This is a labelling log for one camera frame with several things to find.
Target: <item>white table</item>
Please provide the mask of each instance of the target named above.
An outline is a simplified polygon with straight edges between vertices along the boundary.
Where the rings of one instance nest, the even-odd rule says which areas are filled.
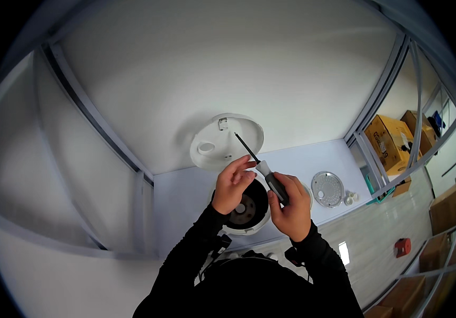
[[[371,200],[364,177],[343,139],[258,154],[258,158],[265,160],[270,169],[296,175],[309,186],[316,173],[332,172],[341,179],[345,190],[359,194],[360,200],[351,206],[342,203],[328,208],[314,201],[311,218],[317,226]],[[159,258],[166,258],[203,212],[217,175],[214,171],[192,167],[154,176],[154,224]],[[235,250],[272,242],[283,238],[283,234],[269,220],[253,235],[230,237],[233,240],[230,250]]]

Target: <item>person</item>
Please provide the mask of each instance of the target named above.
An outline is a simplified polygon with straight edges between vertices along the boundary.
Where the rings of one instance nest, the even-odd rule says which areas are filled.
[[[227,313],[282,309],[296,315],[362,316],[341,258],[311,220],[309,195],[297,177],[277,172],[274,176],[284,185],[290,204],[281,207],[276,194],[269,191],[272,222],[289,236],[312,283],[277,261],[249,251],[240,258],[215,262],[220,265],[212,265],[205,278],[194,285],[212,239],[256,177],[247,171],[256,166],[249,159],[249,155],[239,158],[219,174],[212,202],[168,254],[152,290],[133,317],[143,317],[152,310],[218,315],[226,309],[232,310]]]

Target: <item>black sleeve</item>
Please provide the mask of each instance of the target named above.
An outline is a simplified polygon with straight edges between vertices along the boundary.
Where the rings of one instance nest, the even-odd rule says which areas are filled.
[[[340,306],[336,310],[349,313],[351,316],[362,316],[345,265],[332,247],[321,238],[313,221],[311,220],[311,229],[304,240],[298,243],[291,239],[290,241],[304,261],[314,286],[326,297],[340,300]]]
[[[194,287],[194,279],[207,259],[212,240],[229,218],[229,214],[223,215],[212,204],[208,205],[168,254],[150,294],[140,303],[133,317],[142,315],[146,308],[154,308],[156,302],[162,304],[163,299],[183,296],[184,292]]]

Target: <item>red stool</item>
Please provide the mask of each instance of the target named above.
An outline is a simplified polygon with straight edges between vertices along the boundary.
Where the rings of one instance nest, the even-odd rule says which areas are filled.
[[[396,258],[400,258],[412,250],[412,242],[409,238],[400,238],[399,241],[394,244],[394,247],[397,248]]]

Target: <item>tiled floor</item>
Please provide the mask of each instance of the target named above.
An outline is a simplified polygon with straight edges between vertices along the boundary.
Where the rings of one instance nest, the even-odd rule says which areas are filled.
[[[339,253],[339,244],[346,242],[350,257],[346,270],[361,307],[378,297],[411,262],[424,240],[432,235],[428,213],[432,200],[430,186],[421,169],[412,175],[408,192],[387,198],[379,205],[361,207],[319,226],[319,232],[336,252]],[[395,258],[394,243],[403,237],[411,239],[412,251]],[[287,239],[252,249],[263,254],[274,252],[281,265],[306,279],[304,267],[297,268],[284,258],[284,252],[290,246]]]

